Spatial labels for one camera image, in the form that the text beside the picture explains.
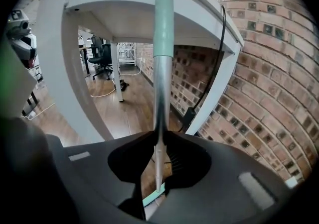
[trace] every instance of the wooden floor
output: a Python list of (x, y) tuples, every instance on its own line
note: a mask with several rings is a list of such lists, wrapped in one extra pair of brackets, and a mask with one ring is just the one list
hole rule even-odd
[[(92, 96), (105, 95), (114, 89), (112, 81), (107, 81), (104, 76), (92, 80), (95, 73), (94, 68), (90, 66), (91, 76), (85, 80), (89, 92)], [(138, 69), (122, 69), (123, 74), (138, 73)], [(113, 92), (108, 96), (101, 98), (93, 98), (93, 101), (99, 111), (105, 125), (111, 132), (112, 136), (121, 138), (142, 131), (150, 131), (153, 129), (153, 88), (142, 74), (135, 76), (122, 76), (126, 83), (130, 84), (123, 92), (123, 102), (119, 102), (116, 93)], [(49, 96), (45, 81), (41, 82), (38, 90), (34, 90), (35, 96), (40, 100), (35, 109), (39, 113), (46, 107), (54, 103)], [(64, 147), (77, 145), (79, 136), (70, 127), (64, 117), (58, 112), (56, 106), (43, 112), (41, 115), (32, 120), (45, 133), (58, 136)], [(181, 123), (177, 117), (170, 112), (169, 129), (177, 131), (181, 127)], [(164, 178), (171, 174), (170, 164), (166, 164), (164, 168)], [(142, 194), (143, 198), (155, 190), (155, 165), (150, 160), (142, 175)]]

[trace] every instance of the office chair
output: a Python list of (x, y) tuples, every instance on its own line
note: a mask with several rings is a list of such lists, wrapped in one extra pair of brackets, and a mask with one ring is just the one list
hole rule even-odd
[(97, 36), (92, 36), (91, 38), (92, 43), (91, 49), (93, 53), (93, 58), (89, 59), (89, 62), (92, 64), (100, 65), (101, 70), (99, 70), (95, 75), (93, 75), (93, 80), (95, 80), (95, 77), (106, 73), (108, 78), (110, 79), (109, 73), (112, 73), (112, 58), (111, 58), (111, 45), (103, 43), (103, 39)]

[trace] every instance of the white desk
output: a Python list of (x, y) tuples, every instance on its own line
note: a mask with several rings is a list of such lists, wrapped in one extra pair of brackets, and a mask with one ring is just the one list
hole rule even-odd
[[(78, 26), (111, 41), (113, 67), (116, 43), (152, 43), (155, 0), (40, 0), (36, 35), (42, 72), (51, 96), (83, 143), (112, 138), (86, 87), (78, 58)], [(225, 51), (213, 86), (188, 134), (194, 134), (216, 106), (234, 70), (243, 39), (226, 15)], [(222, 9), (216, 0), (174, 0), (175, 44), (219, 48)], [(114, 69), (121, 101), (119, 74)]]

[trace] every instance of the curved brick wall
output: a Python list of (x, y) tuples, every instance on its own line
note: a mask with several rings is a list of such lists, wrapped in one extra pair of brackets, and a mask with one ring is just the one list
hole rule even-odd
[[(301, 0), (218, 0), (245, 40), (236, 70), (199, 134), (237, 147), (301, 182), (319, 149), (319, 41)], [(153, 79), (151, 45), (138, 45)], [(172, 104), (184, 114), (203, 90), (211, 50), (177, 46)]]

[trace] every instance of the silver metal tube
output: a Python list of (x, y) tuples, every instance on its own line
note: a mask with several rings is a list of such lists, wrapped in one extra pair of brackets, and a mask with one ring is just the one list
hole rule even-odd
[(172, 57), (156, 56), (154, 58), (154, 131), (157, 133), (158, 142), (155, 150), (155, 177), (156, 190), (160, 190), (166, 146), (163, 142), (163, 134), (168, 130), (170, 84)]

